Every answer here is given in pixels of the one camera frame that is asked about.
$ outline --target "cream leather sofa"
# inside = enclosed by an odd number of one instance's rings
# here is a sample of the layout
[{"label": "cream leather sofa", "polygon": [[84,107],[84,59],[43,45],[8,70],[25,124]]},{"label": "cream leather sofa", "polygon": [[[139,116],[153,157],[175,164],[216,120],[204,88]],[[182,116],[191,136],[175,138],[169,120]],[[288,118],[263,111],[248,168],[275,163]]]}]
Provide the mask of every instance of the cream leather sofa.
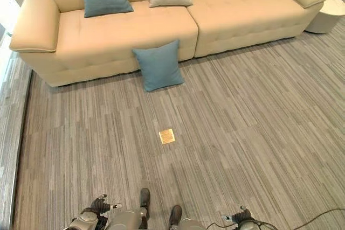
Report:
[{"label": "cream leather sofa", "polygon": [[84,18],[84,0],[24,0],[11,49],[51,86],[139,69],[133,48],[180,40],[179,60],[299,35],[324,0],[193,0]]}]

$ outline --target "cable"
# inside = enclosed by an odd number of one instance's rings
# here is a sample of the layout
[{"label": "cable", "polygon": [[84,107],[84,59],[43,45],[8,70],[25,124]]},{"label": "cable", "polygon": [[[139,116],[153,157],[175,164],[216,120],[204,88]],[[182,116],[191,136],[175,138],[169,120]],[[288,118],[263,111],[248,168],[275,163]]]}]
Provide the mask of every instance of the cable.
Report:
[{"label": "cable", "polygon": [[332,209],[332,210],[327,210],[327,211],[321,213],[320,215],[318,215],[317,217],[313,218],[313,219],[310,220],[309,222],[306,222],[304,225],[301,225],[301,226],[299,226],[299,227],[296,227],[296,228],[294,228],[294,229],[292,229],[292,230],[300,229],[301,227],[310,224],[311,222],[313,222],[315,219],[319,218],[320,216],[322,216],[322,215],[324,215],[324,214],[327,214],[327,213],[329,213],[329,212],[332,212],[332,211],[336,211],[336,210],[345,211],[345,208],[334,208],[334,209]]},{"label": "cable", "polygon": [[236,223],[233,223],[233,224],[231,224],[231,225],[228,225],[228,226],[220,226],[219,224],[217,224],[216,222],[214,222],[214,223],[212,223],[212,224],[210,224],[207,228],[206,228],[206,230],[208,230],[211,226],[213,226],[213,225],[216,225],[216,226],[218,226],[218,227],[220,227],[220,228],[228,228],[228,227],[230,227],[230,226],[233,226],[233,225],[235,225]]}]

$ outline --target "white round side table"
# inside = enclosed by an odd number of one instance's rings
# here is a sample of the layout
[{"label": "white round side table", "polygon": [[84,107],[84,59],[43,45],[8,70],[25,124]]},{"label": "white round side table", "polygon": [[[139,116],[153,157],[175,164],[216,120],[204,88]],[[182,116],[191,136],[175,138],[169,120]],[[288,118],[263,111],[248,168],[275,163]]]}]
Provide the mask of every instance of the white round side table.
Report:
[{"label": "white round side table", "polygon": [[326,0],[320,12],[306,28],[306,31],[314,33],[330,32],[342,16],[345,16],[345,3],[343,0]]}]

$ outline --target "black shoe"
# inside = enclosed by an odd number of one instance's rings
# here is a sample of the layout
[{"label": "black shoe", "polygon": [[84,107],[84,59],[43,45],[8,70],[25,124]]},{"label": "black shoe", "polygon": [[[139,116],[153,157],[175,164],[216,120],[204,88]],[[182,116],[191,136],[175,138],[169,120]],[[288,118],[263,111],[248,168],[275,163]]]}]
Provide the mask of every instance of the black shoe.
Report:
[{"label": "black shoe", "polygon": [[140,207],[144,207],[146,209],[146,217],[142,218],[141,225],[139,229],[147,229],[147,220],[150,218],[150,201],[151,195],[148,188],[142,188],[140,191]]},{"label": "black shoe", "polygon": [[172,225],[178,225],[181,221],[181,217],[182,217],[182,208],[178,205],[174,206],[170,214],[169,229],[171,229]]}]

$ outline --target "brass floor plate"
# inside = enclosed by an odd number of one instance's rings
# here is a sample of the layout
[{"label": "brass floor plate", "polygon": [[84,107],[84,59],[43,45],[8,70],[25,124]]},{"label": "brass floor plate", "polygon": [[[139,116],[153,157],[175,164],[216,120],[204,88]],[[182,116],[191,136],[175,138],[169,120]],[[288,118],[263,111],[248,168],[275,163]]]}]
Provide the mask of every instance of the brass floor plate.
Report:
[{"label": "brass floor plate", "polygon": [[166,130],[160,131],[160,138],[161,138],[162,144],[168,144],[175,141],[175,136],[172,129],[166,129]]}]

